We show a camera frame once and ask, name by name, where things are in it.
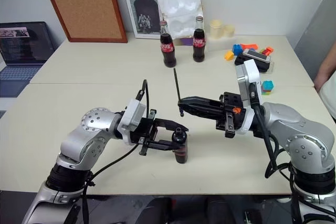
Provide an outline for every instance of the orange part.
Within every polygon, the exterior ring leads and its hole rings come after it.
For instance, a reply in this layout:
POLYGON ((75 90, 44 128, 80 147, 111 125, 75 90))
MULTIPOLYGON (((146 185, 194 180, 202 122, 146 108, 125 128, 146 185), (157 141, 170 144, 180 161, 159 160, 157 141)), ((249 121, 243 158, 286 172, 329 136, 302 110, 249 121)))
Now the orange part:
POLYGON ((245 50, 245 49, 250 49, 250 48, 253 48, 254 50, 257 50, 258 49, 258 45, 257 44, 240 44, 242 49, 245 50))
POLYGON ((274 49, 271 48, 271 47, 267 47, 266 49, 267 49, 268 51, 270 51, 270 52, 273 52, 273 51, 274 51, 274 49))
POLYGON ((241 108, 234 107, 234 108, 232 109, 232 111, 233 111, 233 113, 235 113, 235 114, 240 114, 240 113, 241 113, 241 108))

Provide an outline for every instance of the laptop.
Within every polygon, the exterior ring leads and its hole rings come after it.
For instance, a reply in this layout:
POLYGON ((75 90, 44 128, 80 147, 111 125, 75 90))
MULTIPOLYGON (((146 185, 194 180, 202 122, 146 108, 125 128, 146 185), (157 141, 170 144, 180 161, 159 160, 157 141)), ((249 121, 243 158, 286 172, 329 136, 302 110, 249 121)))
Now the laptop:
POLYGON ((54 51, 45 22, 0 23, 0 97, 17 97, 54 51))

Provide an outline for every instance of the red label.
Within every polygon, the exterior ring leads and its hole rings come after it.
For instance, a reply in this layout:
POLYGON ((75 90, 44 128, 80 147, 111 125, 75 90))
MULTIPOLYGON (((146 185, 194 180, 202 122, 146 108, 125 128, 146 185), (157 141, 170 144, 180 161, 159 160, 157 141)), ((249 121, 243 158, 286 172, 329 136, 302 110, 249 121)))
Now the red label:
POLYGON ((193 40, 194 47, 204 47, 205 46, 205 39, 195 39, 193 40))
POLYGON ((163 52, 172 52, 172 51, 174 51, 174 44, 173 43, 161 44, 161 51, 163 51, 163 52))

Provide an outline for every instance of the cork board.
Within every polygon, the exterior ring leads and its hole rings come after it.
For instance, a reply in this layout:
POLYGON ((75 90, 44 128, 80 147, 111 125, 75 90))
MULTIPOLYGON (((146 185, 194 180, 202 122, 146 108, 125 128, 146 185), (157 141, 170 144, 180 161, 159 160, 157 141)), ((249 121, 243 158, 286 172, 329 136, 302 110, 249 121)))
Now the cork board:
POLYGON ((127 42, 117 0, 51 0, 71 42, 127 42))

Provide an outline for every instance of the phone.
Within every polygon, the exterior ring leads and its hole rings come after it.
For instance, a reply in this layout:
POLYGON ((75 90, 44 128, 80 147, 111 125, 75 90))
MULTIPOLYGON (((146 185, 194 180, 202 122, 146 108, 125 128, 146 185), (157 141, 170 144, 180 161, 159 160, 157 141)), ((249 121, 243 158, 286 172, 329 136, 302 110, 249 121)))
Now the phone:
POLYGON ((270 56, 263 55, 259 52, 255 52, 253 50, 245 49, 243 51, 243 55, 251 57, 251 58, 256 59, 256 60, 266 62, 266 63, 270 62, 270 56))

